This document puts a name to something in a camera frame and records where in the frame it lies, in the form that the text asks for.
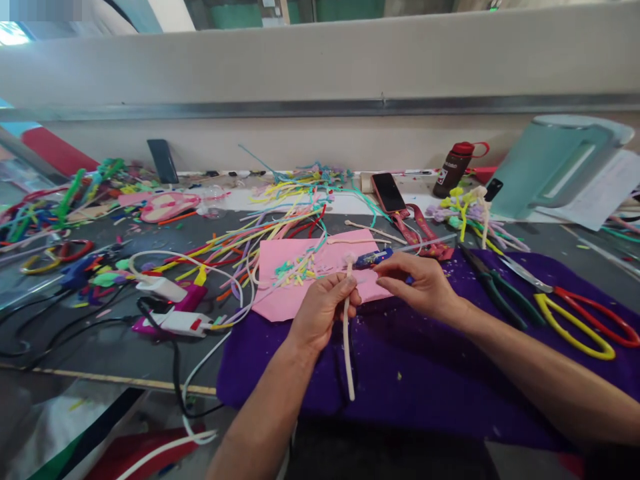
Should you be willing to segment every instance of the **work table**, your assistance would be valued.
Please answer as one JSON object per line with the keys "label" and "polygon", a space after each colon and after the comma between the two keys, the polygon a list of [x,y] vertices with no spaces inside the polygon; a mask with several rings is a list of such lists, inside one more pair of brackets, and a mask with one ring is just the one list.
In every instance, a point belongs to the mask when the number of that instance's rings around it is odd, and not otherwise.
{"label": "work table", "polygon": [[[184,252],[204,244],[214,232],[221,235],[227,230],[237,228],[239,219],[246,216],[246,214],[246,212],[242,211],[230,211],[220,220],[190,217],[181,221],[183,228],[180,229],[176,229],[177,223],[168,225],[169,228],[141,224],[143,232],[132,234],[127,234],[127,230],[131,228],[130,222],[125,221],[118,226],[114,226],[114,220],[106,217],[74,230],[71,237],[93,240],[96,242],[96,248],[98,248],[114,242],[116,236],[121,235],[124,240],[132,240],[124,250],[126,256],[150,249]],[[371,223],[371,216],[368,215],[347,216],[328,213],[324,220],[329,233],[336,234],[352,229],[352,227],[344,225],[344,220],[347,218],[362,225]],[[440,236],[451,231],[444,225],[431,224],[431,226],[434,232]],[[384,219],[377,220],[376,228],[397,235],[397,231],[393,226]],[[618,302],[625,304],[633,311],[640,311],[637,282],[596,252],[578,248],[578,240],[559,225],[518,223],[507,225],[507,230],[522,238],[533,252],[547,255],[564,263],[576,274],[588,280]],[[596,235],[582,229],[579,232],[584,238],[602,247],[606,247],[610,243],[604,237],[604,234]],[[476,247],[477,238],[473,235],[468,235],[465,244],[470,247]],[[640,253],[640,247],[636,245],[629,243],[627,248]],[[139,260],[140,263],[137,264],[142,265],[149,261],[160,264],[162,260],[161,256],[150,255],[141,258]],[[20,261],[16,261],[5,266],[0,272],[0,281],[7,286],[2,295],[3,303],[16,292],[26,290],[46,278],[42,275],[33,277],[20,275],[17,270],[19,265]],[[186,269],[187,267],[184,266],[176,267],[170,271],[168,278],[172,279],[177,276],[178,272],[186,271]],[[225,279],[221,275],[209,274],[206,283],[209,292],[205,300],[200,304],[198,311],[213,318],[218,315],[230,315],[235,312],[238,302],[234,297],[230,297],[222,303],[215,301],[216,296],[219,294],[217,287],[224,281]],[[43,295],[50,295],[53,292],[55,292],[55,287],[49,288]],[[249,289],[247,288],[245,289],[245,296],[248,295]],[[135,300],[138,296],[140,296],[140,292],[132,286],[128,287],[116,302],[109,306],[109,308],[112,308],[112,312],[103,316],[102,319],[136,314]],[[55,332],[70,320],[89,312],[90,307],[70,308],[70,305],[76,303],[77,300],[73,295],[67,301],[62,302],[61,305],[52,308],[27,330],[25,336],[32,342],[36,352],[40,352]],[[16,314],[0,327],[2,331],[0,349],[6,351],[18,348],[15,342],[11,341],[12,333],[22,320],[28,318],[30,313],[33,314],[40,308],[40,306],[36,305],[28,308],[26,312]],[[180,338],[181,378],[183,381],[204,355],[219,342],[223,334],[224,331],[209,333],[207,338],[202,340]],[[194,378],[193,384],[189,389],[190,392],[202,395],[216,394],[215,386],[222,353],[223,349],[218,350],[204,365],[200,373]],[[28,358],[4,360],[3,364],[6,367],[21,367],[27,363]],[[113,324],[90,330],[72,340],[60,350],[52,352],[41,363],[36,372],[88,378],[96,381],[126,383],[151,389],[171,390],[173,388],[171,384],[171,360],[172,350],[168,343],[158,344],[152,338],[132,332],[130,328],[124,325]]]}

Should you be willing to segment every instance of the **window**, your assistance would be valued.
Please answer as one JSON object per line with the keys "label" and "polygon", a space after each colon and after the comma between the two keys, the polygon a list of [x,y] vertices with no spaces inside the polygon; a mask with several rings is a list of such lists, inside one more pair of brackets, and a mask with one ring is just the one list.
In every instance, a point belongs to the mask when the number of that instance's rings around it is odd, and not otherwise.
{"label": "window", "polygon": [[239,29],[616,0],[183,0],[196,30]]}
{"label": "window", "polygon": [[29,37],[17,22],[0,21],[0,45],[20,45],[28,42]]}

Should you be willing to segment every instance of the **forearm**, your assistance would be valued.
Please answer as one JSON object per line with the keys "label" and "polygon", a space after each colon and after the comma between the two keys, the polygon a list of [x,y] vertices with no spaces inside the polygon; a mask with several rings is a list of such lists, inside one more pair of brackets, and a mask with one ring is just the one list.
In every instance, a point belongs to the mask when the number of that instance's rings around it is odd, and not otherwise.
{"label": "forearm", "polygon": [[285,340],[231,424],[207,478],[275,478],[316,360],[314,350]]}
{"label": "forearm", "polygon": [[640,445],[640,404],[590,370],[466,302],[456,326],[568,438]]}

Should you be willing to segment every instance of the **white paper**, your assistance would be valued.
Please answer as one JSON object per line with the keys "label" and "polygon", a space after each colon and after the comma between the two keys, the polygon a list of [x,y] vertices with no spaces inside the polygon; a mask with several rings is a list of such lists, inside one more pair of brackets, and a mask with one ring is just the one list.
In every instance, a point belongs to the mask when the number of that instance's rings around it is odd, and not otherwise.
{"label": "white paper", "polygon": [[640,155],[620,150],[568,205],[554,209],[538,207],[536,210],[598,231],[639,183]]}
{"label": "white paper", "polygon": [[262,26],[269,28],[269,27],[282,27],[285,24],[285,20],[284,18],[280,17],[280,18],[263,18],[262,19]]}

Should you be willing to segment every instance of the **bottle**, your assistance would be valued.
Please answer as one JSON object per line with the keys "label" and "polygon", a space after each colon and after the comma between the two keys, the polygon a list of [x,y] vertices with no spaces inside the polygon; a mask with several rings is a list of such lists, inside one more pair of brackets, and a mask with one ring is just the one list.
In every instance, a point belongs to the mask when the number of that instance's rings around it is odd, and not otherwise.
{"label": "bottle", "polygon": [[227,214],[227,192],[220,185],[205,187],[197,212],[204,218],[221,219]]}
{"label": "bottle", "polygon": [[[487,149],[482,155],[474,156],[473,150],[476,145],[484,145]],[[458,182],[465,174],[472,158],[484,157],[489,152],[489,144],[486,142],[460,142],[456,143],[440,170],[438,181],[433,188],[433,194],[438,198],[447,198],[449,192],[458,186]]]}

